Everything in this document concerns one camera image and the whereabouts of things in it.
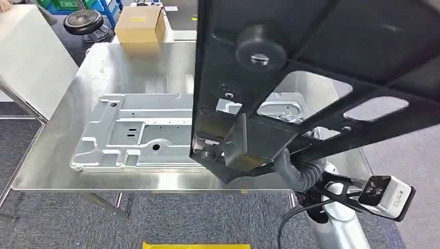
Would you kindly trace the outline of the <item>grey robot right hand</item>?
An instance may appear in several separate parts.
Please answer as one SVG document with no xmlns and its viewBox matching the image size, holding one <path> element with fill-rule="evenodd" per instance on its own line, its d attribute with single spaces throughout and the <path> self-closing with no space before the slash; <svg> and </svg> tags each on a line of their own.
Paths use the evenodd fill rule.
<svg viewBox="0 0 440 249">
<path fill-rule="evenodd" d="M 291 123 L 240 114 L 225 138 L 226 166 L 250 172 L 272 161 L 297 135 Z"/>
</svg>

